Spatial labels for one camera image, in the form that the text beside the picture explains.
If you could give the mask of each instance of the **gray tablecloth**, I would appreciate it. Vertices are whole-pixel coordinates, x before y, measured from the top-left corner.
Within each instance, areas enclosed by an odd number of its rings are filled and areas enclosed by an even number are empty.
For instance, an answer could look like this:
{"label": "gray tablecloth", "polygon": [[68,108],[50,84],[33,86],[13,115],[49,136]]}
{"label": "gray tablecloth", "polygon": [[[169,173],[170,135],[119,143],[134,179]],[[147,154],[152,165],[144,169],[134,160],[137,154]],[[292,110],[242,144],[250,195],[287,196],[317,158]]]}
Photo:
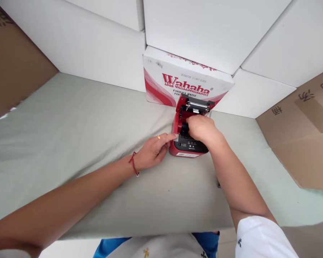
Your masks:
{"label": "gray tablecloth", "polygon": [[[0,120],[0,219],[42,194],[171,131],[175,108],[142,92],[57,74]],[[323,192],[300,189],[254,119],[212,112],[280,225],[323,221]],[[63,238],[129,237],[232,227],[209,154],[167,155],[133,177]]]}

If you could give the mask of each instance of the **white sleeve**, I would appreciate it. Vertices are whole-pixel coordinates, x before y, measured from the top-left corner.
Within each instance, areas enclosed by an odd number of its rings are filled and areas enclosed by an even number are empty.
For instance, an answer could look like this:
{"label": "white sleeve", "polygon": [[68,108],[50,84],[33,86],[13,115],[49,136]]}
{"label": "white sleeve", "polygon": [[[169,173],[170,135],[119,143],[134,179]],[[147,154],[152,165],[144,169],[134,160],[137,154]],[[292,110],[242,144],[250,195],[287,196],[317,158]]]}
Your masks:
{"label": "white sleeve", "polygon": [[0,258],[31,258],[31,256],[22,250],[7,249],[0,250]]}
{"label": "white sleeve", "polygon": [[264,217],[252,216],[238,223],[236,257],[298,257],[298,255],[275,222]]}

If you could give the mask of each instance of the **wahaha logo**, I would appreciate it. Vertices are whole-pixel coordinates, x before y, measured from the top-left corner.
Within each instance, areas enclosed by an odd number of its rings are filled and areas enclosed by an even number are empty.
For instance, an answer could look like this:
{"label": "wahaha logo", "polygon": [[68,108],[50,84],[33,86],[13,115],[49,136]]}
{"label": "wahaha logo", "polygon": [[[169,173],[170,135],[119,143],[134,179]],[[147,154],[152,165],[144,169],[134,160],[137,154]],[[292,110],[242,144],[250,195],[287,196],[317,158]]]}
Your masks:
{"label": "wahaha logo", "polygon": [[163,78],[164,78],[166,86],[176,87],[180,90],[191,91],[191,92],[194,92],[197,94],[202,94],[205,96],[208,96],[208,94],[209,94],[209,90],[205,90],[205,89],[201,88],[200,85],[198,87],[196,87],[196,86],[187,84],[186,81],[184,81],[183,83],[180,81],[177,81],[178,77],[175,77],[175,79],[173,80],[173,76],[163,73]]}

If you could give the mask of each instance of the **red string bracelet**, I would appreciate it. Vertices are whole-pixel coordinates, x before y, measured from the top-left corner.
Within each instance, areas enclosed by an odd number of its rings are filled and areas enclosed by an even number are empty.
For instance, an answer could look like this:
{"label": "red string bracelet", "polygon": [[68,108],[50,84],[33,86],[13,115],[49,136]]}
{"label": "red string bracelet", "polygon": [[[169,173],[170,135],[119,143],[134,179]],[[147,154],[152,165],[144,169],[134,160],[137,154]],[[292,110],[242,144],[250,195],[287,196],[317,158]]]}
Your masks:
{"label": "red string bracelet", "polygon": [[133,159],[134,154],[136,154],[136,152],[133,152],[133,155],[132,155],[132,157],[130,158],[130,160],[129,160],[129,162],[128,162],[128,163],[132,162],[134,172],[135,172],[136,176],[139,176],[140,172],[137,172],[137,171],[136,171],[136,168],[135,168],[135,165],[134,165],[134,159]]}

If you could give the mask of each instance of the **blue shorts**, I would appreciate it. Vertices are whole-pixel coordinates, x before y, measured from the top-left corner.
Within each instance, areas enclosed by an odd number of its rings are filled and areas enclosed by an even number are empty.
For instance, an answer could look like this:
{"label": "blue shorts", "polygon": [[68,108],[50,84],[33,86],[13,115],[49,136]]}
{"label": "blue shorts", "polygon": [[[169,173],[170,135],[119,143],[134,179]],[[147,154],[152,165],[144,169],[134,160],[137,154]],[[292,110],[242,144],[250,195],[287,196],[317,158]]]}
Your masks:
{"label": "blue shorts", "polygon": [[[206,252],[208,258],[215,258],[218,251],[219,232],[214,234],[212,232],[192,233],[203,250]],[[112,238],[102,239],[93,258],[106,258],[122,243],[131,238]]]}

